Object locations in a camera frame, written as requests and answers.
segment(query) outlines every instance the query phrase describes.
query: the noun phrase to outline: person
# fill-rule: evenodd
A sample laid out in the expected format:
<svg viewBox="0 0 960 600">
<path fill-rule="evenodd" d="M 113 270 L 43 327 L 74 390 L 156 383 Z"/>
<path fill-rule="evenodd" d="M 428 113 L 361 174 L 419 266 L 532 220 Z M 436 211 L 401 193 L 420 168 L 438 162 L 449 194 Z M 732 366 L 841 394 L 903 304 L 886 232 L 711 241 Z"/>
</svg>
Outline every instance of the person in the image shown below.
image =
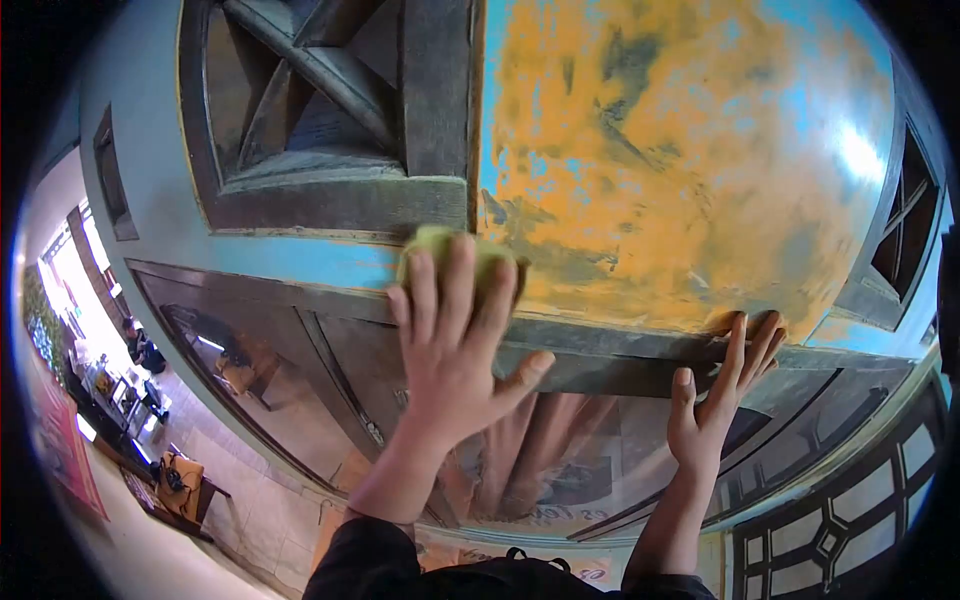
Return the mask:
<svg viewBox="0 0 960 600">
<path fill-rule="evenodd" d="M 124 335 L 127 337 L 127 353 L 135 365 L 141 365 L 154 375 L 167 368 L 167 361 L 160 350 L 147 337 L 143 328 L 133 328 L 133 317 L 123 320 Z"/>
<path fill-rule="evenodd" d="M 409 291 L 387 291 L 399 328 L 408 406 L 371 472 L 350 495 L 305 600 L 604 595 L 554 564 L 516 560 L 515 549 L 508 557 L 420 573 L 413 523 L 447 452 L 512 411 L 555 361 L 551 352 L 536 351 L 506 380 L 494 379 L 494 353 L 513 310 L 516 265 L 496 266 L 493 289 L 474 313 L 474 254 L 471 238 L 456 237 L 438 284 L 431 255 L 412 252 Z M 621 590 L 607 592 L 614 597 L 713 597 L 694 572 L 721 448 L 740 398 L 777 365 L 774 355 L 785 337 L 780 315 L 772 313 L 746 349 L 746 321 L 743 313 L 733 319 L 726 359 L 703 402 L 694 405 L 692 371 L 674 373 L 667 441 L 677 472 L 636 543 Z"/>
</svg>

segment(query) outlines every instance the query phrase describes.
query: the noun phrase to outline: right hand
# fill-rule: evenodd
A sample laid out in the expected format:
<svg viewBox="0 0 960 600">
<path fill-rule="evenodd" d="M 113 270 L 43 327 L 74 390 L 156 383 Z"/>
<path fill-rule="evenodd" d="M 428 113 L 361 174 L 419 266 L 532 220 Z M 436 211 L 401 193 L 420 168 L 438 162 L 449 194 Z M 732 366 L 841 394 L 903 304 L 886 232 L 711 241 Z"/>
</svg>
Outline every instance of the right hand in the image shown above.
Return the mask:
<svg viewBox="0 0 960 600">
<path fill-rule="evenodd" d="M 493 379 L 493 357 L 513 311 L 516 264 L 497 263 L 492 289 L 472 319 L 475 262 L 473 238 L 460 234 L 441 281 L 433 256 L 416 250 L 409 292 L 387 290 L 410 388 L 404 420 L 444 453 L 514 410 L 555 360 L 552 352 L 533 352 L 507 380 Z"/>
<path fill-rule="evenodd" d="M 777 366 L 774 355 L 786 339 L 786 331 L 780 327 L 780 313 L 767 317 L 744 356 L 746 337 L 747 316 L 738 313 L 720 374 L 707 398 L 696 406 L 693 371 L 684 367 L 674 372 L 673 408 L 666 438 L 670 452 L 680 464 L 679 470 L 716 478 L 723 442 L 740 400 L 754 381 Z"/>
</svg>

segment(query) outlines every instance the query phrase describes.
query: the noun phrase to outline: fingernail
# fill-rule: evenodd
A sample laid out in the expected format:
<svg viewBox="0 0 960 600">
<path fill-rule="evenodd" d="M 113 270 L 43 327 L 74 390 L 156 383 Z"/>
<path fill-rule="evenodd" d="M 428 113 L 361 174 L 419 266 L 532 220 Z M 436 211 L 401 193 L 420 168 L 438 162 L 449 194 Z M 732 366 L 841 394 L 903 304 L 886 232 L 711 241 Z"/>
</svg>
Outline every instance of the fingernail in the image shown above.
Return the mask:
<svg viewBox="0 0 960 600">
<path fill-rule="evenodd" d="M 690 381 L 693 380 L 693 371 L 691 371 L 688 367 L 683 367 L 681 369 L 677 369 L 674 377 L 677 380 L 677 385 L 690 385 Z"/>
<path fill-rule="evenodd" d="M 557 360 L 557 357 L 553 355 L 553 352 L 540 352 L 534 354 L 534 357 L 530 360 L 530 366 L 537 371 L 546 371 L 555 360 Z"/>
</svg>

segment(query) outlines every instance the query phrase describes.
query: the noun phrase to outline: black sleeve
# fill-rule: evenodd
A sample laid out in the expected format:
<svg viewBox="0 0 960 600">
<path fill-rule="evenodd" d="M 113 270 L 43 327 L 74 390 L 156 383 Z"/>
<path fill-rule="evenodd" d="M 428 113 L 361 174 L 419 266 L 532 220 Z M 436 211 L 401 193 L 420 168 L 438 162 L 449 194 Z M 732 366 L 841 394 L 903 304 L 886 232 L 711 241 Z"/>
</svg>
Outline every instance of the black sleeve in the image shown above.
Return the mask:
<svg viewBox="0 0 960 600">
<path fill-rule="evenodd" d="M 303 600 L 371 598 L 420 576 L 417 548 L 399 527 L 372 516 L 340 526 L 313 572 Z"/>
<path fill-rule="evenodd" d="M 635 600 L 716 600 L 704 582 L 693 575 L 648 575 L 623 596 Z"/>
</svg>

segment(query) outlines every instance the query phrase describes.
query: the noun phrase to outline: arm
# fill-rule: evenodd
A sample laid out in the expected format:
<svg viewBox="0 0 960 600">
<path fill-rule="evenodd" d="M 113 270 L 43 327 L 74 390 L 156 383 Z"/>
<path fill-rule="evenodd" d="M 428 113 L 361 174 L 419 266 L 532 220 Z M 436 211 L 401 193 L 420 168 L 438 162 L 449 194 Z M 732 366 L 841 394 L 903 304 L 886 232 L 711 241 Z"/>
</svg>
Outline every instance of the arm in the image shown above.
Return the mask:
<svg viewBox="0 0 960 600">
<path fill-rule="evenodd" d="M 751 383 L 777 365 L 774 354 L 786 336 L 779 325 L 780 315 L 772 313 L 745 353 L 747 319 L 739 313 L 720 374 L 696 406 L 692 371 L 674 373 L 667 442 L 679 466 L 636 542 L 624 573 L 624 591 L 647 575 L 692 575 L 696 570 L 700 526 L 720 469 L 723 442 Z"/>
<path fill-rule="evenodd" d="M 473 239 L 457 236 L 438 290 L 432 256 L 412 252 L 409 293 L 387 292 L 410 400 L 387 448 L 350 495 L 344 522 L 375 516 L 409 525 L 404 531 L 412 538 L 447 452 L 516 408 L 553 364 L 552 353 L 534 352 L 508 380 L 493 379 L 493 356 L 513 310 L 516 264 L 497 265 L 493 290 L 471 320 L 474 255 Z"/>
</svg>

